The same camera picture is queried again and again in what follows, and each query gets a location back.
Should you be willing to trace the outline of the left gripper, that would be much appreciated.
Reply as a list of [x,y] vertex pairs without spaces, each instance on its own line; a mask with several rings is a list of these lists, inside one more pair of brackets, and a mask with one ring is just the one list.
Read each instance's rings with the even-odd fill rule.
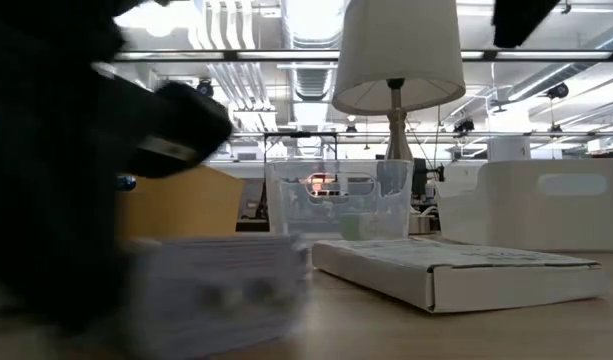
[[154,92],[145,137],[126,114],[141,90],[94,69],[121,49],[117,16],[145,0],[0,0],[0,285],[34,317],[82,330],[120,306],[115,176],[165,178],[200,165],[233,132],[195,88]]

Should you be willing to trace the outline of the clear plastic bin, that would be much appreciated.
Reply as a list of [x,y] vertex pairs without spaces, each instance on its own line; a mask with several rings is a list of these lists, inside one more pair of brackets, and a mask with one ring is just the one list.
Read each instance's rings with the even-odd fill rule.
[[413,164],[405,160],[278,161],[265,166],[270,230],[344,240],[340,218],[370,214],[374,238],[408,236]]

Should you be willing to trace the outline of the white cardboard box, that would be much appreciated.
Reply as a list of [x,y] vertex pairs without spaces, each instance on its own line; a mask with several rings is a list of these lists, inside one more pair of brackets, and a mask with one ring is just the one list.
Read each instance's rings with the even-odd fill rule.
[[477,312],[597,298],[607,275],[593,260],[431,240],[322,240],[315,268],[429,313]]

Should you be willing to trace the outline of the white plastic bin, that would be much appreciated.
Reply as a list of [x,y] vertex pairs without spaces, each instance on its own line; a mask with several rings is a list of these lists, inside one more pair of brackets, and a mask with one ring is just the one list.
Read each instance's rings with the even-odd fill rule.
[[459,243],[613,252],[613,159],[483,164],[437,188],[441,232]]

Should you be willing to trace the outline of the black background machine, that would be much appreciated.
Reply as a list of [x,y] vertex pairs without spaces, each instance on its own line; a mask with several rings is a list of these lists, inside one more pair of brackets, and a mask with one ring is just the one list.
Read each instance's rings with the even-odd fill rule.
[[412,175],[412,195],[419,196],[426,194],[426,184],[429,179],[429,174],[433,173],[438,176],[439,182],[445,181],[445,167],[439,165],[435,168],[428,168],[427,161],[423,158],[413,159],[413,175]]

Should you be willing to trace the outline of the white background cylinder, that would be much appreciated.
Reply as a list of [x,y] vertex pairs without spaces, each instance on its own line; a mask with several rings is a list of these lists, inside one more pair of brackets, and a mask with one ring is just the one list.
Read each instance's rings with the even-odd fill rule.
[[530,139],[524,136],[493,137],[488,140],[489,162],[531,159]]

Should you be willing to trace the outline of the grey power adapter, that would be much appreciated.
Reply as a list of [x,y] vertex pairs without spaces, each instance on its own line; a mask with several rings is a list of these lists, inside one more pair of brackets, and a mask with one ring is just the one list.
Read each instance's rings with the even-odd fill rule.
[[201,360],[282,338],[306,298],[309,250],[290,235],[140,240],[128,335],[138,360]]

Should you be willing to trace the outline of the white shade table lamp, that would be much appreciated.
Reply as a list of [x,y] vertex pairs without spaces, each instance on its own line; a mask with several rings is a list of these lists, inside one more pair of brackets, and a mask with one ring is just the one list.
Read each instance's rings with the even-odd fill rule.
[[333,107],[385,116],[389,142],[378,164],[377,238],[409,234],[413,157],[409,113],[466,93],[456,0],[351,0],[346,8]]

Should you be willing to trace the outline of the yellow plastic bin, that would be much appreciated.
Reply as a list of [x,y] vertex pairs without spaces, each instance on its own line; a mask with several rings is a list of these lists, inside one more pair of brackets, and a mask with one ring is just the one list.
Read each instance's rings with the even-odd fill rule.
[[166,178],[138,177],[117,194],[117,237],[162,242],[232,237],[245,182],[199,166]]

